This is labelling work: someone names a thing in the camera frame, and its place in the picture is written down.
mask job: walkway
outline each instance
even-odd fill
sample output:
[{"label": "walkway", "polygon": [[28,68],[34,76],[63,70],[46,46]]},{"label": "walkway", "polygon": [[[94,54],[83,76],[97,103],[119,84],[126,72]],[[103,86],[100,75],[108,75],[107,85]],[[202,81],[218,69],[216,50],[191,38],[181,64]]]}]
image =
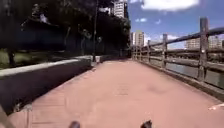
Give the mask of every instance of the walkway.
[{"label": "walkway", "polygon": [[133,61],[105,62],[12,114],[18,128],[224,128],[220,102],[172,77]]}]

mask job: blue sky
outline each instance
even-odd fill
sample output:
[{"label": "blue sky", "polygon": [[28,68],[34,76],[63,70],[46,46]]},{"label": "blue sky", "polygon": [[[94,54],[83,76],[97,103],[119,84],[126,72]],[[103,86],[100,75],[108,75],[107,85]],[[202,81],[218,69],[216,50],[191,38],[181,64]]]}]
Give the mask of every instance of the blue sky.
[{"label": "blue sky", "polygon": [[128,0],[128,11],[131,31],[142,30],[151,40],[199,32],[200,17],[208,17],[210,28],[224,26],[224,0]]}]

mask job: water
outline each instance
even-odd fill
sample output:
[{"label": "water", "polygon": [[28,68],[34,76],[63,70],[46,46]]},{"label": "water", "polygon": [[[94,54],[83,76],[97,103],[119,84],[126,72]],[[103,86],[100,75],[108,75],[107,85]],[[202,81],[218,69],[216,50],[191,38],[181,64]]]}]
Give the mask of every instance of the water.
[{"label": "water", "polygon": [[[161,61],[151,60],[151,63],[157,66],[161,66]],[[184,74],[192,78],[197,78],[198,76],[198,68],[194,67],[167,63],[166,69],[175,71],[180,74]],[[208,70],[205,80],[207,83],[224,89],[224,73],[217,73]]]}]

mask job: street light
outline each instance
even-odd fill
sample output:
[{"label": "street light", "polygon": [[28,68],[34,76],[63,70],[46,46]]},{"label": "street light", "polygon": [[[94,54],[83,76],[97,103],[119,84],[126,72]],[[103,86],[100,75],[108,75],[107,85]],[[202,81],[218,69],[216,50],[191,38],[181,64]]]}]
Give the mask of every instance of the street light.
[{"label": "street light", "polygon": [[97,14],[98,14],[98,0],[96,0],[96,10],[95,10],[95,21],[94,21],[94,32],[93,32],[93,60],[92,62],[96,62],[96,22],[97,22]]}]

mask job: tall building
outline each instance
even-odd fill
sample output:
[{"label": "tall building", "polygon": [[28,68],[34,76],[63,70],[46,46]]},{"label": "tall building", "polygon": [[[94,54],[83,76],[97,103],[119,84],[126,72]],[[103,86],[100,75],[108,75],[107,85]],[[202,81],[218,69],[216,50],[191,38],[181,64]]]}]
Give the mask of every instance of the tall building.
[{"label": "tall building", "polygon": [[135,32],[135,45],[144,46],[144,32],[140,30]]},{"label": "tall building", "polygon": [[131,45],[135,45],[135,32],[131,33]]},{"label": "tall building", "polygon": [[114,2],[114,15],[128,18],[128,4],[126,0]]},{"label": "tall building", "polygon": [[[222,41],[218,36],[209,37],[209,48],[222,48]],[[200,48],[200,38],[187,40],[186,46],[187,49]]]}]

